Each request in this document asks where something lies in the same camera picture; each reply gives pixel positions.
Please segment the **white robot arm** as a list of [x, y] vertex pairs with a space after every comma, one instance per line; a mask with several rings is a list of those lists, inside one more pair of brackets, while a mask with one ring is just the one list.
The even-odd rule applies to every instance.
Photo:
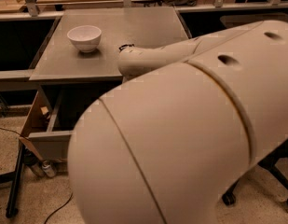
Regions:
[[216, 224], [225, 191], [288, 139], [288, 22], [260, 21], [96, 100], [70, 139], [85, 224]]

